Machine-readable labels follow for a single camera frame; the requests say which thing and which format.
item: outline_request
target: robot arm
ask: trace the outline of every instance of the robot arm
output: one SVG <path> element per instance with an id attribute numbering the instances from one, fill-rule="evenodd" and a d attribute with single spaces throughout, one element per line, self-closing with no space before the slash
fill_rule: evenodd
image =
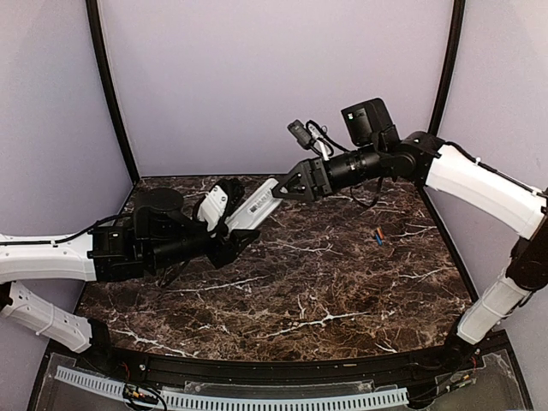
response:
<path id="1" fill-rule="evenodd" d="M 281 203 L 271 195 L 276 184 L 267 180 L 237 210 L 243 186 L 236 179 L 223 179 L 196 205 L 192 218 L 181 213 L 181 194 L 159 188 L 137 196 L 134 212 L 124 216 L 131 219 L 122 227 L 95 224 L 76 235 L 55 237 L 0 235 L 0 317 L 76 353 L 106 348 L 105 324 L 64 312 L 20 280 L 123 281 L 200 255 L 220 268 L 259 236 L 257 227 Z"/>
<path id="2" fill-rule="evenodd" d="M 444 353 L 459 362 L 491 328 L 548 283 L 546 194 L 472 158 L 457 144 L 416 132 L 400 140 L 381 99 L 342 111 L 359 148 L 298 163 L 272 190 L 275 197 L 314 201 L 373 178 L 405 178 L 452 194 L 506 223 L 520 237 L 497 281 L 470 307 L 446 340 Z M 313 137 L 301 122 L 289 131 L 307 148 Z"/>

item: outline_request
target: black cable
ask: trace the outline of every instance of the black cable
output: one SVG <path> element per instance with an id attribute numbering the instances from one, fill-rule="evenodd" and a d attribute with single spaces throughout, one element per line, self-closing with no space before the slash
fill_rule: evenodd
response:
<path id="1" fill-rule="evenodd" d="M 152 394 L 152 396 L 154 396 L 158 400 L 158 403 L 162 403 L 162 406 L 164 407 L 164 411 L 168 411 L 168 404 L 162 398 L 162 395 L 159 392 L 157 392 L 156 390 L 154 390 L 152 387 L 147 387 L 147 386 L 144 386 L 144 385 L 139 385 L 139 384 L 134 384 L 134 383 L 126 383 L 124 385 L 124 390 L 126 390 L 126 387 L 128 386 L 128 384 L 134 385 L 136 388 Z M 145 407 L 143 405 L 139 405 L 139 404 L 135 403 L 135 400 L 131 396 L 128 398 L 128 400 L 129 400 L 129 403 L 131 404 L 131 406 L 129 406 L 129 407 L 136 410 L 136 411 L 150 411 L 158 405 L 158 403 L 156 403 L 156 404 L 151 404 L 152 405 L 151 407 Z"/>
<path id="2" fill-rule="evenodd" d="M 179 278 L 179 276 L 185 270 L 185 268 L 187 268 L 189 263 L 190 261 L 184 261 L 181 267 L 176 270 L 176 274 L 174 276 L 169 277 L 167 280 L 165 278 L 162 278 L 162 280 L 158 282 L 158 287 L 161 289 L 169 287 L 177 278 Z"/>
<path id="3" fill-rule="evenodd" d="M 377 180 L 377 188 L 375 190 L 375 197 L 373 197 L 373 200 L 371 201 L 371 203 L 369 204 L 366 204 L 364 203 L 363 201 L 361 200 L 358 200 L 356 199 L 356 197 L 354 196 L 354 192 L 352 191 L 354 187 L 351 187 L 350 188 L 350 198 L 360 207 L 363 207 L 365 208 L 366 210 L 369 210 L 370 208 L 374 207 L 377 203 L 378 203 L 378 200 L 380 198 L 380 191 L 383 187 L 383 179 L 384 177 L 379 177 L 379 179 Z"/>
<path id="4" fill-rule="evenodd" d="M 165 402 L 165 400 L 162 398 L 162 396 L 160 395 L 159 392 L 157 392 L 156 390 L 154 390 L 152 387 L 149 387 L 149 386 L 146 386 L 146 385 L 141 385 L 141 384 L 136 384 L 136 383 L 129 383 L 128 382 L 128 377 L 129 377 L 129 371 L 127 369 L 127 366 L 125 365 L 125 363 L 122 363 L 122 364 L 118 364 L 118 366 L 116 368 L 114 368 L 113 370 L 111 370 L 110 372 L 106 372 L 105 370 L 102 370 L 100 367 L 98 366 L 95 366 L 93 363 L 91 363 L 91 361 L 89 361 L 85 356 L 81 355 L 80 358 L 82 360 L 84 360 L 93 370 L 95 370 L 96 372 L 102 374 L 105 378 L 109 378 L 109 379 L 112 379 L 114 381 L 118 381 L 120 383 L 124 383 L 124 391 L 127 387 L 128 384 L 131 384 L 131 385 L 134 385 L 135 387 L 137 388 L 140 388 L 142 390 L 145 390 L 147 392 L 150 392 L 152 394 L 152 396 L 156 397 L 156 399 L 158 400 L 158 402 L 161 402 L 162 405 L 164 406 L 164 411 L 168 411 L 168 405 L 167 403 Z M 116 372 L 118 370 L 118 367 L 120 367 L 121 365 L 124 365 L 126 367 L 126 381 L 122 381 L 121 379 L 119 378 L 116 378 L 116 377 L 112 377 L 112 374 L 114 374 L 114 372 Z M 141 405 L 139 404 L 134 404 L 133 403 L 133 398 L 128 398 L 129 399 L 129 402 L 132 403 L 132 406 L 134 406 L 133 409 L 135 410 L 139 410 L 139 411 L 148 411 L 149 409 L 154 409 L 156 407 L 157 404 L 155 404 L 153 407 L 151 408 L 145 408 L 145 407 L 142 407 Z"/>
<path id="5" fill-rule="evenodd" d="M 457 143 L 453 142 L 453 141 L 445 141 L 445 143 L 447 146 L 452 146 L 454 147 L 460 154 L 462 154 L 465 158 L 467 158 L 468 160 L 472 161 L 473 163 L 476 163 L 479 167 L 481 167 L 482 169 L 484 170 L 487 170 L 487 171 L 490 171 L 491 173 L 493 174 L 496 174 L 497 176 L 500 176 L 502 177 L 504 180 L 507 180 L 509 182 L 512 182 L 514 183 L 516 186 L 520 187 L 520 188 L 523 188 L 524 190 L 527 190 L 529 193 L 534 193 L 534 190 L 532 188 L 530 188 L 527 184 L 523 184 L 522 182 L 519 182 L 517 181 L 515 178 L 512 178 L 506 174 L 504 174 L 503 172 L 501 171 L 498 171 L 497 169 L 495 169 L 494 167 L 491 167 L 490 165 L 488 164 L 485 164 L 485 163 L 482 163 L 480 161 L 477 161 L 477 159 L 475 157 L 472 156 L 472 154 L 470 154 L 469 152 L 467 152 L 466 150 L 464 150 L 460 145 L 458 145 Z M 542 197 L 544 199 L 548 199 L 548 195 L 545 194 L 545 193 L 537 193 L 537 195 L 539 197 Z"/>
<path id="6" fill-rule="evenodd" d="M 420 368 L 421 370 L 426 370 L 426 371 L 437 371 L 437 370 L 441 370 L 443 367 L 441 364 L 437 366 L 424 366 L 422 364 L 419 364 L 418 362 L 409 362 L 407 365 L 416 366 L 417 368 Z"/>
<path id="7" fill-rule="evenodd" d="M 451 380 L 455 374 L 457 374 L 459 372 L 458 368 L 456 369 L 456 371 L 452 372 L 449 377 L 445 378 L 441 383 L 439 384 L 436 384 L 435 387 L 432 387 L 431 389 L 423 392 L 422 394 L 419 394 L 417 396 L 414 396 L 412 398 L 409 398 L 409 401 L 417 401 L 419 400 L 420 398 L 424 397 L 424 396 L 427 396 L 428 394 L 430 394 L 431 392 L 433 391 L 437 391 L 440 387 L 442 387 L 445 383 L 447 383 L 449 380 Z M 431 401 L 433 398 L 425 398 L 423 400 L 419 400 L 419 402 L 426 402 L 426 401 Z"/>
<path id="8" fill-rule="evenodd" d="M 318 130 L 318 133 L 320 133 L 322 135 L 322 137 L 324 139 L 326 139 L 327 141 L 329 141 L 333 146 L 335 146 L 336 148 L 338 148 L 342 152 L 349 152 L 348 148 L 345 148 L 344 146 L 341 146 L 339 143 L 334 141 L 329 135 L 327 135 L 327 132 L 325 131 L 327 128 L 324 129 L 323 127 L 320 127 L 314 120 L 308 120 L 307 124 L 305 125 L 305 127 L 307 128 L 308 131 L 310 131 L 309 125 L 314 126 Z"/>
<path id="9" fill-rule="evenodd" d="M 324 156 L 324 154 L 323 154 L 320 150 L 318 150 L 316 147 L 314 147 L 314 146 L 310 147 L 310 150 L 312 150 L 312 151 L 314 152 L 314 154 L 316 154 L 316 155 L 319 156 L 319 157 L 323 157 L 323 156 Z"/>
<path id="10" fill-rule="evenodd" d="M 45 245 L 45 244 L 63 244 L 64 242 L 72 241 L 81 235 L 84 235 L 88 231 L 91 231 L 92 229 L 96 229 L 100 225 L 103 225 L 105 223 L 109 223 L 110 221 L 115 221 L 120 218 L 128 218 L 131 217 L 131 214 L 116 214 L 115 216 L 105 217 L 102 218 L 89 227 L 83 229 L 82 231 L 77 232 L 76 234 L 72 234 L 69 237 L 65 237 L 59 240 L 35 240 L 35 241 L 8 241 L 8 242 L 0 242 L 0 246 L 39 246 L 39 245 Z"/>

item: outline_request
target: brown marble surface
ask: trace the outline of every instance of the brown marble surface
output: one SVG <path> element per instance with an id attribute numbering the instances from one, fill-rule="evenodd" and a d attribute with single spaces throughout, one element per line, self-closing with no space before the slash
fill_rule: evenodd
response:
<path id="1" fill-rule="evenodd" d="M 265 178 L 242 177 L 247 195 Z M 137 190 L 175 188 L 189 214 L 217 179 L 153 177 Z M 378 226 L 382 247 L 372 238 Z M 284 201 L 260 229 L 232 265 L 216 271 L 196 259 L 167 289 L 154 277 L 89 283 L 78 314 L 107 323 L 118 347 L 215 360 L 329 360 L 438 345 L 470 305 L 409 183 L 385 182 L 368 211 L 348 191 L 312 205 Z"/>

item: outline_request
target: white cable tray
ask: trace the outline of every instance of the white cable tray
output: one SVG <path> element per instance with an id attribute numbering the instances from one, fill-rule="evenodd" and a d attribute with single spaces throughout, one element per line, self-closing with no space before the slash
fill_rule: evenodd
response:
<path id="1" fill-rule="evenodd" d="M 55 379 L 74 387 L 117 401 L 122 397 L 124 383 L 97 377 L 64 366 L 57 368 Z M 307 399 L 242 399 L 215 396 L 195 396 L 169 390 L 160 391 L 173 411 L 367 411 L 408 404 L 406 388 L 371 392 L 354 396 L 332 396 Z"/>

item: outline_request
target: cable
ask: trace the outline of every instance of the cable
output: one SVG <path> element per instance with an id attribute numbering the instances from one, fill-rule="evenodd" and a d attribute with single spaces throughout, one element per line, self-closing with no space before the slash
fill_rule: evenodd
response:
<path id="1" fill-rule="evenodd" d="M 326 140 L 326 141 L 324 141 L 325 144 L 327 144 L 326 142 L 329 142 L 333 146 L 335 146 L 336 148 L 341 150 L 342 152 L 349 152 L 348 148 L 345 148 L 344 146 L 341 146 L 339 143 L 334 141 L 329 135 L 327 135 L 327 127 L 326 126 L 320 127 L 314 120 L 308 120 L 307 124 L 305 126 L 308 131 L 312 131 L 312 130 L 310 130 L 310 126 L 314 126 L 318 130 L 318 133 L 320 133 L 322 135 L 322 137 Z"/>
<path id="2" fill-rule="evenodd" d="M 509 182 L 513 182 L 516 186 L 520 187 L 520 188 L 523 188 L 524 190 L 527 190 L 529 193 L 535 193 L 535 190 L 533 190 L 532 188 L 530 188 L 527 184 L 524 184 L 522 182 L 518 182 L 515 178 L 512 178 L 510 176 L 507 176 L 506 174 L 504 174 L 503 172 L 501 171 L 498 171 L 497 169 L 495 169 L 494 167 L 491 167 L 490 165 L 488 164 L 485 164 L 485 163 L 482 163 L 480 161 L 478 161 L 477 158 L 475 158 L 474 156 L 472 156 L 472 154 L 470 154 L 469 152 L 467 152 L 466 150 L 464 150 L 460 145 L 458 145 L 457 143 L 453 142 L 453 141 L 445 141 L 445 143 L 447 146 L 452 146 L 454 147 L 460 154 L 462 154 L 465 158 L 467 158 L 468 160 L 472 161 L 473 163 L 476 163 L 479 167 L 481 167 L 482 169 L 484 170 L 487 170 L 487 171 L 490 171 L 491 173 L 493 174 L 496 174 L 497 176 L 500 176 L 502 177 L 503 179 L 505 180 L 508 180 Z M 545 193 L 536 193 L 539 197 L 542 197 L 543 199 L 548 199 L 548 195 L 545 194 Z"/>
<path id="3" fill-rule="evenodd" d="M 105 217 L 98 221 L 96 221 L 94 224 L 90 225 L 89 227 L 83 229 L 82 231 L 77 232 L 76 234 L 70 235 L 69 237 L 65 237 L 59 240 L 36 240 L 36 241 L 11 241 L 11 242 L 0 242 L 0 246 L 39 246 L 39 245 L 45 245 L 45 244 L 63 244 L 64 242 L 69 242 L 74 240 L 75 238 L 80 237 L 81 235 L 84 235 L 88 231 L 91 231 L 93 229 L 96 229 L 97 227 L 109 223 L 110 221 L 114 221 L 120 218 L 128 218 L 131 217 L 131 214 L 116 214 L 115 216 Z"/>
<path id="4" fill-rule="evenodd" d="M 164 274 L 164 277 L 160 281 L 158 281 L 158 287 L 161 288 L 161 289 L 165 289 L 165 288 L 169 287 L 177 278 L 179 278 L 179 276 L 184 271 L 184 269 L 187 268 L 189 263 L 190 263 L 190 260 L 189 261 L 183 261 L 181 267 L 179 267 L 176 270 L 176 274 L 174 276 L 171 276 L 171 277 L 168 277 L 167 279 L 165 279 L 165 274 Z"/>
<path id="5" fill-rule="evenodd" d="M 431 389 L 429 389 L 429 390 L 423 392 L 422 394 L 420 394 L 420 395 L 418 395 L 418 396 L 414 396 L 414 397 L 412 397 L 412 398 L 409 398 L 409 401 L 417 401 L 417 400 L 419 400 L 419 398 L 422 398 L 422 397 L 424 397 L 424 396 L 427 396 L 428 394 L 430 394 L 430 393 L 433 392 L 433 391 L 437 391 L 437 390 L 438 390 L 440 387 L 442 387 L 445 383 L 447 383 L 449 380 L 451 380 L 451 379 L 455 376 L 455 374 L 458 373 L 458 371 L 459 371 L 459 370 L 458 370 L 458 368 L 457 368 L 454 372 L 452 372 L 452 373 L 449 375 L 449 377 L 445 378 L 441 383 L 436 384 L 436 386 L 432 387 Z M 423 399 L 423 400 L 419 400 L 419 402 L 425 402 L 425 401 L 431 401 L 431 398 L 426 398 L 426 399 Z"/>
<path id="6" fill-rule="evenodd" d="M 310 150 L 312 150 L 314 152 L 314 154 L 316 154 L 318 157 L 323 157 L 324 156 L 324 154 L 322 154 L 322 152 L 314 146 L 310 147 Z"/>
<path id="7" fill-rule="evenodd" d="M 91 363 L 91 361 L 89 361 L 85 356 L 82 355 L 80 358 L 82 360 L 84 360 L 93 370 L 95 370 L 96 372 L 98 372 L 100 374 L 103 374 L 106 378 L 112 379 L 114 381 L 118 381 L 120 383 L 124 383 L 124 386 L 123 386 L 124 391 L 126 389 L 129 390 L 128 384 L 131 384 L 131 385 L 133 385 L 134 387 L 136 387 L 138 389 L 141 389 L 141 390 L 144 390 L 144 391 L 147 391 L 147 392 L 151 393 L 152 396 L 154 396 L 158 400 L 158 402 L 162 403 L 162 405 L 164 406 L 164 411 L 168 411 L 167 403 L 162 398 L 161 394 L 159 392 L 157 392 L 155 389 L 153 389 L 152 387 L 146 386 L 146 385 L 141 385 L 141 384 L 136 384 L 136 383 L 129 383 L 129 378 L 130 378 L 131 374 L 129 373 L 128 364 L 126 364 L 125 362 L 119 363 L 118 366 L 116 368 L 114 368 L 112 371 L 106 372 L 105 370 L 102 370 L 100 367 L 95 366 L 93 363 Z M 119 378 L 116 378 L 116 377 L 112 377 L 112 374 L 114 374 L 114 372 L 118 369 L 119 366 L 122 366 L 126 371 L 126 380 L 125 381 L 122 381 L 122 380 L 120 380 Z M 156 407 L 156 405 L 158 405 L 158 404 L 154 404 L 152 407 L 148 408 L 148 407 L 143 407 L 139 404 L 134 403 L 134 400 L 131 396 L 129 396 L 127 399 L 129 400 L 131 405 L 128 405 L 124 401 L 124 404 L 126 405 L 126 407 L 128 407 L 130 409 L 133 409 L 133 410 L 136 410 L 136 411 L 148 411 L 148 410 L 154 409 Z"/>
<path id="8" fill-rule="evenodd" d="M 124 389 L 124 392 L 126 391 L 133 391 L 133 392 L 138 392 L 137 390 L 133 390 L 131 389 L 129 386 L 132 385 L 133 387 L 135 387 L 137 390 L 143 390 L 143 391 L 146 391 L 150 394 L 152 394 L 152 396 L 154 398 L 156 398 L 158 400 L 158 402 L 156 404 L 150 404 L 151 407 L 145 407 L 145 406 L 142 406 L 142 405 L 139 405 L 137 403 L 135 403 L 135 400 L 133 399 L 133 396 L 131 395 L 128 395 L 128 397 L 126 398 L 125 396 L 122 396 L 124 399 L 127 399 L 129 401 L 129 403 L 131 405 L 127 405 L 126 403 L 126 406 L 128 408 L 131 408 L 135 411 L 150 411 L 150 410 L 153 410 L 156 408 L 156 406 L 159 404 L 159 403 L 162 403 L 162 406 L 164 407 L 164 411 L 168 411 L 168 404 L 165 402 L 165 400 L 162 398 L 162 395 L 156 391 L 155 389 L 153 389 L 152 387 L 147 387 L 147 386 L 143 386 L 143 385 L 139 385 L 139 384 L 134 384 L 134 383 L 125 383 L 124 386 L 123 386 L 123 389 Z"/>
<path id="9" fill-rule="evenodd" d="M 370 208 L 374 207 L 377 203 L 378 203 L 378 200 L 380 198 L 380 191 L 383 187 L 383 179 L 384 177 L 379 177 L 379 179 L 377 180 L 377 188 L 375 190 L 375 196 L 373 197 L 373 200 L 371 201 L 371 203 L 369 204 L 366 204 L 364 203 L 363 201 L 361 200 L 358 200 L 356 199 L 356 197 L 354 196 L 354 191 L 353 191 L 353 188 L 354 187 L 351 187 L 350 188 L 350 198 L 360 207 L 363 207 L 365 208 L 366 210 L 369 210 Z"/>
<path id="10" fill-rule="evenodd" d="M 475 359 L 474 357 L 471 357 L 471 358 L 472 358 L 472 359 L 471 359 L 472 364 L 474 365 L 474 369 L 472 370 L 472 373 L 475 373 L 476 368 L 477 368 L 477 361 L 476 361 L 476 359 Z M 453 371 L 447 378 L 444 378 L 444 379 L 442 380 L 441 383 L 436 384 L 436 386 L 434 386 L 434 387 L 432 387 L 431 389 L 429 389 L 429 390 L 423 392 L 422 394 L 419 394 L 419 395 L 417 395 L 417 396 L 414 396 L 414 397 L 409 398 L 409 401 L 416 401 L 416 402 L 431 402 L 431 401 L 433 401 L 433 400 L 435 400 L 435 399 L 437 399 L 437 398 L 439 398 L 439 397 L 441 397 L 441 396 L 443 396 L 443 395 L 445 395 L 445 394 L 448 394 L 448 393 L 454 391 L 454 390 L 451 390 L 451 389 L 447 390 L 447 388 L 449 388 L 449 387 L 452 386 L 453 384 L 460 384 L 460 383 L 462 383 L 463 381 L 466 381 L 466 380 L 469 378 L 469 373 L 468 373 L 468 374 L 465 374 L 463 377 L 461 377 L 461 378 L 459 379 L 459 381 L 456 381 L 456 382 L 454 382 L 453 384 L 448 385 L 448 387 L 445 387 L 444 390 L 443 390 L 442 392 L 437 393 L 437 395 L 435 395 L 433 398 L 424 398 L 424 399 L 421 400 L 421 398 L 427 396 L 427 395 L 430 394 L 431 392 L 436 391 L 436 390 L 440 389 L 441 387 L 443 387 L 448 381 L 450 381 L 450 380 L 459 372 L 459 370 L 462 368 L 462 366 L 464 366 L 464 364 L 465 364 L 466 362 L 467 362 L 467 360 L 462 360 L 461 364 L 459 364 L 459 366 L 455 369 L 455 371 Z"/>

